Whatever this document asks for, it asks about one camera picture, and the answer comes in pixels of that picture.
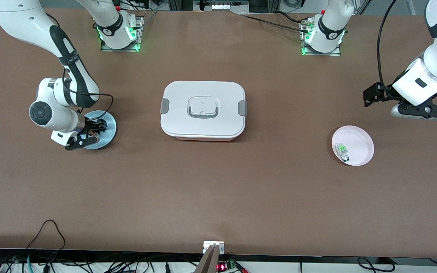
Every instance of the brown table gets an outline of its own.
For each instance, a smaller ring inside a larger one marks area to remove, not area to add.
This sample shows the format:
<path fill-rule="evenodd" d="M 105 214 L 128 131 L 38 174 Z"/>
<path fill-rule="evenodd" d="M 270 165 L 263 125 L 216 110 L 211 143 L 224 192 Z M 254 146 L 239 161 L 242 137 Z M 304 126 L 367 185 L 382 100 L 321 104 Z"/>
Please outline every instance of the brown table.
<path fill-rule="evenodd" d="M 118 134 L 98 151 L 54 143 L 28 107 L 61 66 L 0 29 L 0 248 L 26 247 L 52 218 L 68 249 L 197 253 L 223 240 L 236 254 L 437 257 L 437 122 L 393 118 L 394 102 L 363 106 L 378 81 L 380 17 L 354 16 L 342 57 L 320 57 L 300 54 L 298 33 L 229 12 L 159 12 L 141 52 L 100 52 L 85 10 L 49 11 L 116 97 Z M 390 17 L 386 83 L 431 42 L 422 17 Z M 242 85 L 244 133 L 228 143 L 166 135 L 160 102 L 177 80 Z M 365 166 L 331 151 L 349 124 L 375 143 Z M 59 240 L 49 226 L 33 246 Z"/>

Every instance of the gray latch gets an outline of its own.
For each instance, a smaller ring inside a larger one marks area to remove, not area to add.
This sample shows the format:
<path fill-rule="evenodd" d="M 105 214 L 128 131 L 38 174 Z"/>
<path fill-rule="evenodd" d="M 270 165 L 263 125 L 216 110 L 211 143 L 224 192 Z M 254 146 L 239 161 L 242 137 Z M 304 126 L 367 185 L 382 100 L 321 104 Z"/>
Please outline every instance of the gray latch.
<path fill-rule="evenodd" d="M 238 108 L 237 110 L 239 112 L 239 115 L 247 116 L 247 101 L 245 100 L 239 101 L 237 108 Z"/>
<path fill-rule="evenodd" d="M 170 100 L 162 98 L 161 99 L 161 114 L 168 113 L 168 110 L 170 110 Z"/>

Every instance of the white lid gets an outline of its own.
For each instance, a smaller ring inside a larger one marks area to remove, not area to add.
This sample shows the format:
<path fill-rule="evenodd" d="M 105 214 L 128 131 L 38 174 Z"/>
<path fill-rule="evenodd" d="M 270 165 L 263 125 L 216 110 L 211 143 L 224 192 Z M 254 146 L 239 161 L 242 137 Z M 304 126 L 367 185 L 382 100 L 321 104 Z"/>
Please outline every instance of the white lid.
<path fill-rule="evenodd" d="M 172 82 L 163 94 L 161 128 L 179 138 L 235 138 L 244 131 L 245 98 L 237 83 Z"/>
<path fill-rule="evenodd" d="M 338 128 L 332 137 L 332 148 L 336 157 L 350 166 L 362 166 L 373 157 L 374 145 L 370 135 L 357 126 Z"/>

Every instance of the white plate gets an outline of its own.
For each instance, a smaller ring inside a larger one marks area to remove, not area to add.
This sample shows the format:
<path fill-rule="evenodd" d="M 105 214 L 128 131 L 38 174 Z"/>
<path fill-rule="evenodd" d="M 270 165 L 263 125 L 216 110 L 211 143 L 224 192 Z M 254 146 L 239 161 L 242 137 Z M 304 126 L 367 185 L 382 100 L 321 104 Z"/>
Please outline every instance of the white plate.
<path fill-rule="evenodd" d="M 336 144 L 343 143 L 348 150 L 349 161 L 343 162 L 336 152 Z M 341 162 L 350 166 L 362 166 L 373 157 L 374 146 L 370 135 L 357 126 L 343 126 L 332 137 L 332 148 Z"/>

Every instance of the white bracket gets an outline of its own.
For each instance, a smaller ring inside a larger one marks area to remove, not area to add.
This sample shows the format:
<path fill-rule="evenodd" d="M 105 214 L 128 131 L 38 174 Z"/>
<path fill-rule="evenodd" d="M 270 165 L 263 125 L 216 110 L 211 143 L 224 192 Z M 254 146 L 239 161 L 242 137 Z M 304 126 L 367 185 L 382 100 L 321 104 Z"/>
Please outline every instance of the white bracket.
<path fill-rule="evenodd" d="M 224 243 L 219 241 L 203 241 L 203 254 L 205 254 L 210 245 L 214 244 L 217 244 L 220 247 L 220 255 L 225 254 Z"/>

